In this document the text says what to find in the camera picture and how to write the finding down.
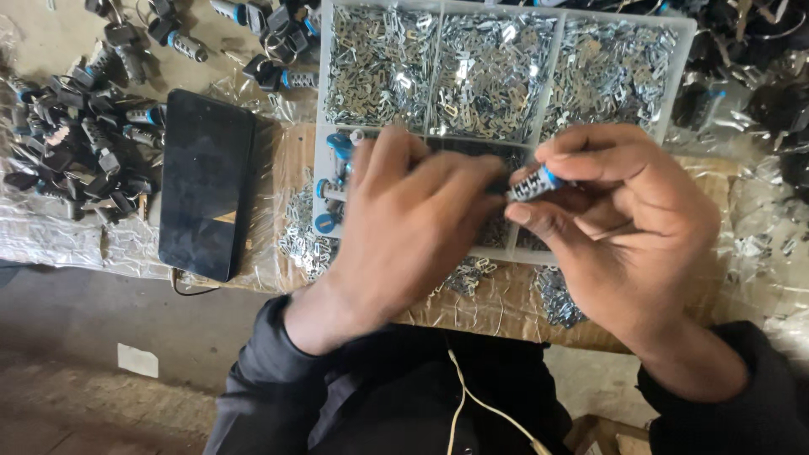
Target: hand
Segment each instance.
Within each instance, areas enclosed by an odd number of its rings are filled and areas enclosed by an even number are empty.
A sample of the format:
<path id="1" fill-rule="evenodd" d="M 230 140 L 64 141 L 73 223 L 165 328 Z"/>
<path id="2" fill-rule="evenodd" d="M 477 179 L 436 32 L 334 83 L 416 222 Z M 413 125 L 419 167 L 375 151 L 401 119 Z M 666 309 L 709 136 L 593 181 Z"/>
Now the hand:
<path id="1" fill-rule="evenodd" d="M 340 252 L 286 313 L 298 348 L 325 353 L 426 297 L 466 256 L 483 220 L 505 204 L 484 193 L 506 171 L 498 157 L 426 156 L 417 136 L 392 126 L 354 150 Z M 413 162 L 419 165 L 410 171 Z"/>
<path id="2" fill-rule="evenodd" d="M 512 203 L 506 217 L 550 247 L 582 312 L 683 398 L 738 393 L 741 359 L 683 314 L 688 273 L 718 235 L 713 202 L 633 125 L 573 126 L 540 145 L 536 161 L 578 186 Z M 536 168 L 517 171 L 512 183 Z"/>

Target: wrist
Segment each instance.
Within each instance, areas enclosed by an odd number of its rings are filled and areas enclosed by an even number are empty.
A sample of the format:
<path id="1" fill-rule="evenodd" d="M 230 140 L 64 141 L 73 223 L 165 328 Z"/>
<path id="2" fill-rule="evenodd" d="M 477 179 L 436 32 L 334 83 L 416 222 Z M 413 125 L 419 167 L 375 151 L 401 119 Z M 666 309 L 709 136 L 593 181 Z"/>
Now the wrist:
<path id="1" fill-rule="evenodd" d="M 284 324 L 292 343 L 309 355 L 327 354 L 377 327 L 363 320 L 331 272 L 292 294 Z"/>
<path id="2" fill-rule="evenodd" d="M 659 385 L 687 401 L 724 402 L 747 386 L 748 367 L 739 354 L 685 316 L 626 344 Z"/>

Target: white earphone cable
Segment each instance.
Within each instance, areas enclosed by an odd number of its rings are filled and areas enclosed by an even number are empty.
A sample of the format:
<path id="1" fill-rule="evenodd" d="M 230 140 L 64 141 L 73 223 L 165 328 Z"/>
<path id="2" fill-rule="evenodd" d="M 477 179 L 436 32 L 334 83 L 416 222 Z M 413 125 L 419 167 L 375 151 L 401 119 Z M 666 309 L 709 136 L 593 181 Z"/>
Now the white earphone cable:
<path id="1" fill-rule="evenodd" d="M 464 407 L 467 394 L 472 400 L 475 400 L 477 404 L 483 406 L 487 410 L 492 411 L 493 413 L 499 415 L 500 417 L 503 417 L 505 420 L 508 420 L 509 423 L 511 423 L 512 425 L 517 427 L 518 430 L 523 432 L 523 434 L 531 441 L 531 446 L 534 448 L 534 451 L 536 453 L 538 453 L 539 455 L 552 455 L 548 451 L 548 449 L 545 448 L 544 445 L 542 445 L 541 442 L 539 442 L 531 433 L 528 432 L 528 430 L 523 428 L 522 425 L 517 423 L 517 421 L 512 419 L 508 414 L 499 409 L 493 408 L 492 406 L 489 406 L 486 403 L 483 403 L 481 400 L 477 399 L 476 396 L 472 395 L 472 392 L 470 392 L 469 389 L 466 388 L 466 382 L 464 382 L 464 374 L 460 371 L 460 365 L 458 365 L 458 359 L 455 358 L 455 352 L 452 352 L 452 349 L 450 349 L 448 352 L 450 355 L 450 360 L 452 360 L 452 363 L 455 364 L 455 369 L 458 370 L 458 379 L 460 380 L 461 386 L 461 397 L 458 409 L 455 410 L 455 415 L 452 416 L 452 427 L 450 428 L 450 443 L 447 446 L 447 455 L 452 454 L 452 445 L 453 443 L 455 443 L 455 426 L 458 424 L 458 416 L 460 415 L 461 409 L 463 409 Z"/>

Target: black jacket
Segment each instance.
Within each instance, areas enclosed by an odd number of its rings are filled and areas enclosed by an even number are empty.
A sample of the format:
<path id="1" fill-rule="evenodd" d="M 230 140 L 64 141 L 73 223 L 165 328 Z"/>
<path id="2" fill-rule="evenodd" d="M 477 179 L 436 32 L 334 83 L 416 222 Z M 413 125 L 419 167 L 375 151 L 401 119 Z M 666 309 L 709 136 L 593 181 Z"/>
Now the black jacket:
<path id="1" fill-rule="evenodd" d="M 288 453 L 445 454 L 460 383 L 506 412 L 554 454 L 570 417 L 542 361 L 547 345 L 390 325 L 323 357 L 289 340 L 283 296 L 270 300 L 239 353 L 219 398 L 205 455 Z M 796 385 L 785 360 L 751 323 L 715 329 L 747 362 L 751 380 L 738 397 L 696 404 L 675 397 L 641 369 L 638 386 L 661 414 L 650 428 L 655 454 L 809 454 Z M 504 419 L 467 400 L 453 453 L 534 453 Z"/>

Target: black sleeve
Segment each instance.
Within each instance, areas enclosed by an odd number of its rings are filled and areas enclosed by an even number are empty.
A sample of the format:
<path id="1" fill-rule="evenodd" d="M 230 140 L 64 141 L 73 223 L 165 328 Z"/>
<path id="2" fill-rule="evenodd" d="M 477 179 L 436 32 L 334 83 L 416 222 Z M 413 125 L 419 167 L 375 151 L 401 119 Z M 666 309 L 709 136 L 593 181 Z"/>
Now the black sleeve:
<path id="1" fill-rule="evenodd" d="M 289 296 L 268 301 L 227 377 L 205 455 L 305 453 L 326 400 L 324 358 L 301 352 L 286 333 Z"/>
<path id="2" fill-rule="evenodd" d="M 808 454 L 809 429 L 798 416 L 786 359 L 751 322 L 720 325 L 714 332 L 744 359 L 748 387 L 726 402 L 692 403 L 667 392 L 641 368 L 638 388 L 661 414 L 649 430 L 652 453 Z"/>

